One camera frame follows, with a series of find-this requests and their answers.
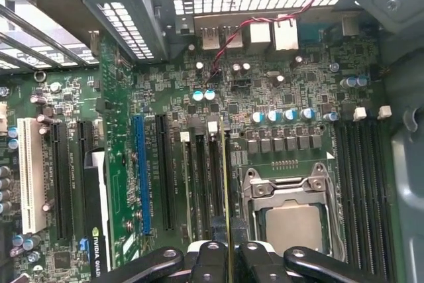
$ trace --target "blue capacitor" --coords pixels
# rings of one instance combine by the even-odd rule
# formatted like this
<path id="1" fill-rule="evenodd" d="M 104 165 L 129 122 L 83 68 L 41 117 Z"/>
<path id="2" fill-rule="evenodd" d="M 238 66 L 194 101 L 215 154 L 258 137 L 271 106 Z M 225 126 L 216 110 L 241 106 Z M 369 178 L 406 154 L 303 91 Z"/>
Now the blue capacitor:
<path id="1" fill-rule="evenodd" d="M 9 150 L 16 150 L 19 147 L 19 143 L 17 139 L 11 139 L 8 143 L 7 143 L 7 147 L 9 148 Z"/>
<path id="2" fill-rule="evenodd" d="M 7 130 L 7 136 L 11 139 L 16 139 L 18 137 L 18 129 L 16 127 L 9 127 Z"/>

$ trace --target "capacitor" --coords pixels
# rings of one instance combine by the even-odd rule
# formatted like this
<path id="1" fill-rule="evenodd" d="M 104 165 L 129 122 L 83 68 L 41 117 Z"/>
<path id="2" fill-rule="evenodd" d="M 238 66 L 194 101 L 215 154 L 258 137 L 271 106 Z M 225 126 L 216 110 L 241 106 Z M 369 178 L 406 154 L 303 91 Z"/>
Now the capacitor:
<path id="1" fill-rule="evenodd" d="M 203 62 L 196 62 L 196 70 L 198 72 L 203 71 Z"/>
<path id="2" fill-rule="evenodd" d="M 7 142 L 7 148 L 9 150 L 16 150 L 19 147 L 19 142 L 17 139 L 11 139 L 9 142 Z"/>
<path id="3" fill-rule="evenodd" d="M 0 86 L 0 97 L 7 97 L 11 90 L 7 86 Z"/>
<path id="4" fill-rule="evenodd" d="M 340 70 L 340 65 L 337 62 L 333 62 L 329 65 L 329 69 L 332 73 L 336 73 Z"/>
<path id="5" fill-rule="evenodd" d="M 12 239 L 12 244 L 14 247 L 20 247 L 29 237 L 30 235 L 15 235 Z"/>
<path id="6" fill-rule="evenodd" d="M 366 87 L 368 79 L 365 76 L 358 76 L 356 78 L 356 87 Z"/>
<path id="7" fill-rule="evenodd" d="M 205 99 L 208 101 L 213 101 L 215 98 L 215 92 L 212 89 L 207 89 L 205 92 Z"/>
<path id="8" fill-rule="evenodd" d="M 10 201 L 5 201 L 0 203 L 0 215 L 2 213 L 8 213 L 12 209 L 12 203 Z"/>
<path id="9" fill-rule="evenodd" d="M 18 129 L 16 127 L 9 127 L 7 129 L 7 136 L 11 139 L 17 139 L 18 138 Z"/>
<path id="10" fill-rule="evenodd" d="M 339 120 L 339 114 L 335 112 L 327 113 L 324 115 L 324 121 L 335 122 Z"/>
<path id="11" fill-rule="evenodd" d="M 356 78 L 349 76 L 348 78 L 345 78 L 340 81 L 340 86 L 344 89 L 350 89 L 352 87 L 355 87 L 356 85 Z"/>
<path id="12" fill-rule="evenodd" d="M 52 124 L 54 123 L 53 118 L 49 117 L 49 116 L 45 116 L 43 114 L 40 114 L 39 116 L 37 116 L 37 122 L 42 123 L 42 124 Z"/>
<path id="13" fill-rule="evenodd" d="M 62 90 L 62 84 L 60 84 L 59 82 L 53 82 L 52 84 L 50 84 L 50 91 L 52 93 L 59 93 Z"/>
<path id="14" fill-rule="evenodd" d="M 312 119 L 315 115 L 315 112 L 312 108 L 307 107 L 306 109 L 302 109 L 300 111 L 300 117 L 305 120 Z"/>
<path id="15" fill-rule="evenodd" d="M 284 77 L 283 76 L 275 76 L 271 79 L 272 85 L 274 87 L 279 87 L 284 81 Z"/>
<path id="16" fill-rule="evenodd" d="M 240 64 L 238 64 L 238 63 L 234 63 L 234 64 L 233 64 L 233 67 L 231 68 L 231 73 L 232 73 L 234 76 L 236 76 L 237 74 L 239 74 L 240 70 L 241 70 L 241 65 L 240 65 Z"/>
<path id="17" fill-rule="evenodd" d="M 0 178 L 10 176 L 10 174 L 11 174 L 11 169 L 9 167 L 7 166 L 0 167 Z"/>
<path id="18" fill-rule="evenodd" d="M 26 259 L 28 260 L 28 262 L 30 263 L 34 263 L 37 262 L 38 260 L 40 260 L 40 253 L 38 251 L 32 251 L 31 253 L 29 253 L 26 256 Z"/>
<path id="19" fill-rule="evenodd" d="M 50 131 L 49 127 L 41 126 L 38 130 L 40 135 L 46 135 Z"/>
<path id="20" fill-rule="evenodd" d="M 240 70 L 240 73 L 242 74 L 242 75 L 245 75 L 245 74 L 247 74 L 247 72 L 250 70 L 250 64 L 249 63 L 243 63 L 243 65 L 242 65 L 242 67 L 241 67 L 241 70 Z"/>
<path id="21" fill-rule="evenodd" d="M 194 91 L 194 93 L 193 93 L 193 99 L 196 102 L 200 102 L 203 99 L 203 93 L 201 91 Z"/>
<path id="22" fill-rule="evenodd" d="M 8 178 L 0 179 L 0 189 L 7 189 L 11 185 L 11 180 Z"/>
<path id="23" fill-rule="evenodd" d="M 0 201 L 9 200 L 12 196 L 12 192 L 10 190 L 2 190 L 0 192 Z"/>
<path id="24" fill-rule="evenodd" d="M 261 112 L 254 112 L 250 118 L 254 124 L 259 124 L 264 119 L 264 114 Z"/>
<path id="25" fill-rule="evenodd" d="M 33 235 L 31 238 L 24 241 L 22 248 L 24 248 L 25 251 L 31 251 L 34 248 L 37 248 L 40 242 L 41 238 L 38 235 Z"/>
<path id="26" fill-rule="evenodd" d="M 47 104 L 47 99 L 44 96 L 35 96 L 35 95 L 33 95 L 33 96 L 31 96 L 29 98 L 29 101 L 32 104 L 38 104 L 38 105 L 45 105 L 45 104 Z"/>
<path id="27" fill-rule="evenodd" d="M 296 118 L 296 111 L 294 109 L 288 109 L 283 112 L 283 119 L 285 121 L 293 121 Z"/>
<path id="28" fill-rule="evenodd" d="M 11 256 L 11 258 L 16 258 L 17 256 L 23 254 L 24 252 L 25 250 L 23 248 L 15 247 L 10 250 L 9 255 Z"/>

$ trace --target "chip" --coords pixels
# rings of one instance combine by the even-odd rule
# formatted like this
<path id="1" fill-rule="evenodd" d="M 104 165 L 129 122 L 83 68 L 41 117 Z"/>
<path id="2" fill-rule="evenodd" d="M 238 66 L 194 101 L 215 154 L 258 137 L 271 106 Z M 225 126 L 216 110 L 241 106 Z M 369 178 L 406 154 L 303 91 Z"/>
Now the chip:
<path id="1" fill-rule="evenodd" d="M 54 268 L 71 268 L 71 254 L 66 251 L 54 253 Z"/>

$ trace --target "pcie slot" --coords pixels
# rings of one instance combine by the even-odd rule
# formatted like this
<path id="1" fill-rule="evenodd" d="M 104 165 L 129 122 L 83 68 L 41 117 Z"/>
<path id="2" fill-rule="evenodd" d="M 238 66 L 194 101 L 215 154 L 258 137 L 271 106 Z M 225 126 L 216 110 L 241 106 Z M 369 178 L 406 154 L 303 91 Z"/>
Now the pcie slot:
<path id="1" fill-rule="evenodd" d="M 93 122 L 91 121 L 77 121 L 76 126 L 76 142 L 78 145 L 78 160 L 79 160 L 79 167 L 80 167 L 80 174 L 75 176 L 76 183 L 78 183 L 78 189 L 80 190 L 81 194 L 81 208 L 82 208 L 82 214 L 79 215 L 81 218 L 81 222 L 78 222 L 78 225 L 82 227 L 83 233 L 86 236 L 87 235 L 87 227 L 86 227 L 86 220 L 85 220 L 85 209 L 87 207 L 85 202 L 85 191 L 84 191 L 84 181 L 83 181 L 83 171 L 84 171 L 84 158 L 85 154 L 93 149 Z"/>
<path id="2" fill-rule="evenodd" d="M 53 160 L 54 212 L 57 239 L 72 237 L 71 176 L 68 154 L 68 132 L 65 123 L 50 126 Z"/>
<path id="3" fill-rule="evenodd" d="M 206 172 L 206 153 L 205 153 L 205 136 L 197 135 L 196 143 L 196 159 L 197 159 L 197 176 L 199 178 L 199 198 L 200 198 L 200 214 L 202 224 L 202 239 L 210 239 L 211 214 L 209 210 L 209 196 L 207 191 L 207 172 Z"/>
<path id="4" fill-rule="evenodd" d="M 18 119 L 19 173 L 23 233 L 37 233 L 46 228 L 44 204 L 44 165 L 42 139 L 36 119 Z"/>
<path id="5" fill-rule="evenodd" d="M 140 180 L 140 198 L 142 210 L 142 233 L 150 235 L 152 230 L 150 218 L 150 194 L 148 189 L 148 174 L 146 165 L 146 146 L 144 136 L 144 119 L 140 115 L 132 118 L 134 124 L 135 148 L 137 153 L 136 168 Z"/>
<path id="6" fill-rule="evenodd" d="M 174 230 L 176 224 L 176 203 L 168 120 L 165 114 L 156 115 L 155 120 L 163 224 L 165 230 Z"/>
<path id="7" fill-rule="evenodd" d="M 224 215 L 223 183 L 217 140 L 209 141 L 209 166 L 211 170 L 211 195 L 214 216 Z"/>

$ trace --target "mounting hole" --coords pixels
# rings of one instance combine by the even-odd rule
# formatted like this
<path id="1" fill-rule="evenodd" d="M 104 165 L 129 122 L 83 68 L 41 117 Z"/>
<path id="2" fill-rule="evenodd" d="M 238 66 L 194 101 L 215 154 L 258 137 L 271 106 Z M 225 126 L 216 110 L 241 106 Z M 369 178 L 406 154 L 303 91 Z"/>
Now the mounting hole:
<path id="1" fill-rule="evenodd" d="M 42 83 L 46 81 L 47 73 L 44 71 L 35 71 L 34 72 L 34 80 L 35 82 Z"/>

